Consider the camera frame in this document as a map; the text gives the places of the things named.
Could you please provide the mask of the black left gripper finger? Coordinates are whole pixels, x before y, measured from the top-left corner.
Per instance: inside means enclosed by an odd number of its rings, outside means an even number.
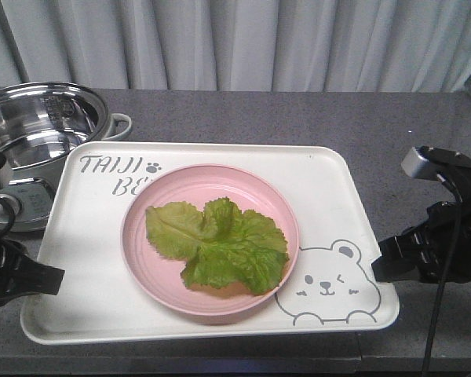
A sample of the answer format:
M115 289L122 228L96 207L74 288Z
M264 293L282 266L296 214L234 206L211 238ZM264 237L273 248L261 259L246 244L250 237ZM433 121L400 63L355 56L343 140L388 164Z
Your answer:
M30 258L21 243L0 242L0 306L27 295L57 295L65 271Z

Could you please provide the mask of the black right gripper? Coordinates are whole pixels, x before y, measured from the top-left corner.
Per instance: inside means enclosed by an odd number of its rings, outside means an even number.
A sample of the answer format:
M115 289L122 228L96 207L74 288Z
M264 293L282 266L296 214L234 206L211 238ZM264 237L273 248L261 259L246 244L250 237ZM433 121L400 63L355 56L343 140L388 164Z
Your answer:
M378 242L381 255L371 263L377 282L471 281L471 168L448 164L436 179L454 199L427 209L427 228L409 228Z

